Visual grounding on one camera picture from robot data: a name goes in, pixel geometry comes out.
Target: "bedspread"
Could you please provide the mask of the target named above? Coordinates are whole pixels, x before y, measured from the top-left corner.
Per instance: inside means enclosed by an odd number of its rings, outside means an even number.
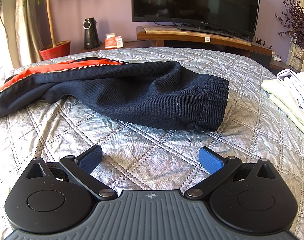
[[[0,239],[12,229],[4,202],[33,157],[57,162],[78,156],[94,144],[103,161],[92,175],[115,189],[180,189],[182,192],[209,174],[198,163],[198,151],[208,146],[243,162],[268,158],[293,192],[298,215],[291,231],[304,240],[304,135],[261,89],[275,76],[255,61],[233,54],[201,49],[136,48],[88,52],[43,61],[50,64],[88,56],[139,63],[176,60],[183,67],[229,80],[225,117],[214,133],[159,130],[113,120],[73,97],[51,105],[38,99],[0,118]],[[26,67],[2,73],[0,85]]]

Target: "purple wall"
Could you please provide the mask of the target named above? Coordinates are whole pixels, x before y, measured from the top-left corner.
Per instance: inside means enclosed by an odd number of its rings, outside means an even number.
[[[261,0],[256,37],[266,40],[266,45],[272,45],[272,49],[286,61],[290,39],[278,36],[283,27],[274,16],[281,13],[282,2]],[[106,33],[121,35],[123,40],[136,40],[138,25],[153,25],[131,21],[131,0],[51,0],[51,11],[56,40],[71,40],[71,54],[79,53],[83,48],[82,23],[85,18],[96,19],[101,41]],[[50,44],[45,0],[37,8],[37,22],[43,44]]]

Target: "crosshair symbol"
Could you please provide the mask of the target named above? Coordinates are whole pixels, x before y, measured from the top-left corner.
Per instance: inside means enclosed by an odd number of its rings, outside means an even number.
[[[154,193],[150,193],[150,194],[148,194],[146,196],[152,199],[152,198],[156,197],[157,195],[155,195]]]

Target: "plant stem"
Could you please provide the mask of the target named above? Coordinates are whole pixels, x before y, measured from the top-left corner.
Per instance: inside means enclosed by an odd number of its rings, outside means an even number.
[[[55,48],[56,42],[55,42],[55,36],[54,36],[54,30],[53,30],[53,22],[52,22],[51,9],[50,9],[50,0],[46,0],[46,8],[47,8],[48,22],[50,24],[52,45],[53,45],[53,48]]]

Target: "wooden tv cabinet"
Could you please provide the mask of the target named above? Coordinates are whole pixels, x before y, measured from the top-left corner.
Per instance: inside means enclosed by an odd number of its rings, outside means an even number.
[[[205,41],[206,37],[210,38],[210,42]],[[155,47],[210,49],[233,53],[252,58],[270,69],[272,56],[270,49],[236,37],[227,38],[207,33],[180,31],[172,26],[138,26],[136,27],[136,38],[152,40]]]

